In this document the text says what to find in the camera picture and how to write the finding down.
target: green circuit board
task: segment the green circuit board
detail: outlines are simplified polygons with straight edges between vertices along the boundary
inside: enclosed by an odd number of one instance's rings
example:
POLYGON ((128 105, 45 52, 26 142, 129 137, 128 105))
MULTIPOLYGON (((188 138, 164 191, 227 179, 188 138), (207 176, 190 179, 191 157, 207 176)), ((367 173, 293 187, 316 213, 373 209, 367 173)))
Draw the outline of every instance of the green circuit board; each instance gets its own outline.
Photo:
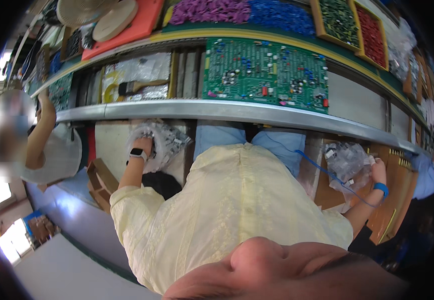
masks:
POLYGON ((325 57, 278 43, 208 38, 202 98, 328 114, 325 57))

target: white watch strap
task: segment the white watch strap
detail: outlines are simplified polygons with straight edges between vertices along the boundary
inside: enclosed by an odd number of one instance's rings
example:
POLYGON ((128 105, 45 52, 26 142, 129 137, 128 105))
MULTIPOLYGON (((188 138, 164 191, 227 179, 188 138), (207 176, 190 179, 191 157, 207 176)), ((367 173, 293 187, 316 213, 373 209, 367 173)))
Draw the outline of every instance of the white watch strap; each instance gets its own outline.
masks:
POLYGON ((130 154, 131 158, 143 158, 143 161, 146 162, 147 161, 147 154, 145 153, 145 151, 142 150, 142 153, 140 153, 140 155, 134 155, 134 154, 130 154))

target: metal rail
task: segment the metal rail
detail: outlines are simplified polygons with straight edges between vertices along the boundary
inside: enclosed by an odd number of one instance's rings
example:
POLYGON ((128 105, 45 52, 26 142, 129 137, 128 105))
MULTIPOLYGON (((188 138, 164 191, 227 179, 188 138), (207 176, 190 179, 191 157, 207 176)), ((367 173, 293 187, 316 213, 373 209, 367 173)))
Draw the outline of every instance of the metal rail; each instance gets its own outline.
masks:
POLYGON ((168 99, 91 105, 57 113, 57 122, 146 118, 269 124, 345 135, 430 156, 428 152, 411 142, 399 139, 380 129, 341 117, 268 104, 225 100, 168 99))

